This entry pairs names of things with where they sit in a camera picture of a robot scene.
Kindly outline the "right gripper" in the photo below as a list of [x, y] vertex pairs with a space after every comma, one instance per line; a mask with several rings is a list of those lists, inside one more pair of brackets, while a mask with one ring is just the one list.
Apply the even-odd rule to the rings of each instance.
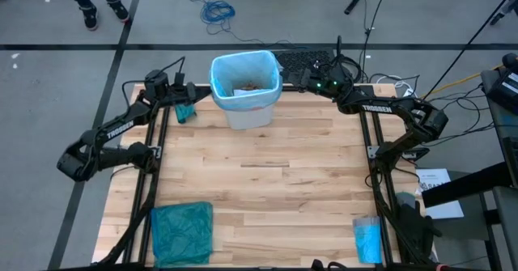
[[298, 88], [299, 92], [330, 93], [329, 80], [319, 70], [311, 68], [300, 69], [299, 71], [283, 71], [284, 78], [298, 78], [295, 80], [283, 80], [284, 88]]

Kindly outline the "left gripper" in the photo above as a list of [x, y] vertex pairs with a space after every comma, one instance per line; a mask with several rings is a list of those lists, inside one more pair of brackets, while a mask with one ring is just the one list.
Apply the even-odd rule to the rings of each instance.
[[[174, 76], [174, 83], [172, 84], [172, 94], [174, 104], [195, 104], [198, 101], [211, 97], [212, 90], [210, 86], [197, 87], [193, 83], [184, 84], [185, 74], [176, 72]], [[198, 91], [205, 92], [199, 96]]]

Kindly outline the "light blue trash bag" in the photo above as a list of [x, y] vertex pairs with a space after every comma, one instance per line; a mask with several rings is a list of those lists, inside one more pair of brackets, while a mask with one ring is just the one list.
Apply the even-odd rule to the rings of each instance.
[[[262, 102], [277, 102], [282, 93], [282, 67], [273, 53], [267, 50], [234, 53], [216, 57], [209, 73], [212, 96], [220, 101], [247, 98]], [[233, 91], [246, 83], [263, 86], [257, 95], [235, 97]]]

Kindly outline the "small crumpled teal bag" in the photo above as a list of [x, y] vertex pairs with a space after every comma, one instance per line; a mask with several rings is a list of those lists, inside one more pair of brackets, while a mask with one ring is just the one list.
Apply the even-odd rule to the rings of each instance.
[[195, 106], [193, 104], [178, 104], [174, 107], [174, 109], [176, 120], [179, 124], [184, 124], [189, 118], [197, 115]]

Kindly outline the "white trash bin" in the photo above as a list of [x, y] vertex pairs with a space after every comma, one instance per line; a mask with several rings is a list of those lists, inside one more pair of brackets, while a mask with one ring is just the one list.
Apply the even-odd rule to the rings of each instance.
[[218, 102], [232, 129], [253, 129], [272, 122], [275, 102], [262, 102], [239, 98]]

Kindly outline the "folded teal plastic bag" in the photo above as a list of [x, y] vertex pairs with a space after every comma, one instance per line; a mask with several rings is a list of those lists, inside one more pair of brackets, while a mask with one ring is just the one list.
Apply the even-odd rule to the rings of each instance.
[[206, 265], [213, 252], [213, 206], [207, 201], [151, 211], [154, 266]]

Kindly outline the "white power strip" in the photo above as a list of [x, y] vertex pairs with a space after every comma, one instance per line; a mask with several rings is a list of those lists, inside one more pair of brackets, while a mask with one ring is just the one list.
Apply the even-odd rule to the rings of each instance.
[[414, 89], [412, 87], [409, 87], [405, 90], [403, 96], [399, 99], [399, 104], [406, 104], [410, 101], [412, 101], [415, 97]]

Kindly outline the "person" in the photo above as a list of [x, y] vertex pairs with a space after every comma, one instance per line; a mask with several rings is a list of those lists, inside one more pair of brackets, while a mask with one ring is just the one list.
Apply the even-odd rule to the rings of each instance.
[[[83, 13], [83, 22], [87, 30], [95, 31], [98, 28], [98, 10], [91, 0], [74, 0], [79, 10]], [[113, 10], [116, 17], [126, 23], [130, 20], [130, 13], [125, 8], [121, 0], [105, 0], [108, 6]]]

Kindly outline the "white printed paper sheet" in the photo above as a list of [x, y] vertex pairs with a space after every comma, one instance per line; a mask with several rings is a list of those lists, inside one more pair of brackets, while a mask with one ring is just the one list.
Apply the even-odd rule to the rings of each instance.
[[[419, 177], [418, 187], [415, 194], [419, 197], [425, 190], [432, 189], [447, 182], [450, 182], [450, 176], [445, 168], [438, 169], [417, 169], [416, 174]], [[425, 207], [426, 213], [433, 219], [447, 218], [463, 218], [464, 213], [459, 201], [450, 201], [442, 205]]]

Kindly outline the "roll of blue bags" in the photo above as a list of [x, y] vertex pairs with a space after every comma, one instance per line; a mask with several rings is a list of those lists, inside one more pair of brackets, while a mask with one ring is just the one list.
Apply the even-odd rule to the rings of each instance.
[[381, 229], [379, 217], [353, 220], [355, 246], [362, 264], [381, 264]]

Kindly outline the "black bar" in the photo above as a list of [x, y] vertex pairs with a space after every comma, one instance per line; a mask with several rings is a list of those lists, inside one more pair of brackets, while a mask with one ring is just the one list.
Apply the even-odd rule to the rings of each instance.
[[422, 199], [428, 208], [484, 193], [497, 186], [518, 187], [518, 166], [505, 162], [497, 163], [426, 190], [422, 193]]

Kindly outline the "black labelled device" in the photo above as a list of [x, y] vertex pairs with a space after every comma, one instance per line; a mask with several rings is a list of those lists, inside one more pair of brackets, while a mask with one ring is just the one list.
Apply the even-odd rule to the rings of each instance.
[[502, 57], [502, 65], [491, 71], [495, 79], [486, 96], [518, 115], [518, 55], [508, 53]]

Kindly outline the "grey stand leg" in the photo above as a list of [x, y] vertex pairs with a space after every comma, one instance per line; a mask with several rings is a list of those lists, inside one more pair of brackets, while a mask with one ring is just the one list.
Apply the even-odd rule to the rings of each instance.
[[500, 21], [503, 17], [511, 12], [514, 12], [518, 16], [518, 0], [506, 0], [506, 2], [490, 21], [490, 25], [493, 26], [497, 24], [498, 21]]

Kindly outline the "grey side desk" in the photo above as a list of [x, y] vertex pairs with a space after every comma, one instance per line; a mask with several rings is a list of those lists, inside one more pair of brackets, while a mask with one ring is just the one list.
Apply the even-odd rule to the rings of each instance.
[[[482, 91], [485, 96], [495, 79], [491, 71], [482, 72]], [[487, 96], [486, 99], [504, 162], [518, 166], [518, 115], [503, 108]], [[499, 224], [503, 229], [503, 236], [511, 259], [512, 270], [518, 271], [518, 187], [497, 186], [493, 188], [492, 193], [499, 215]]]

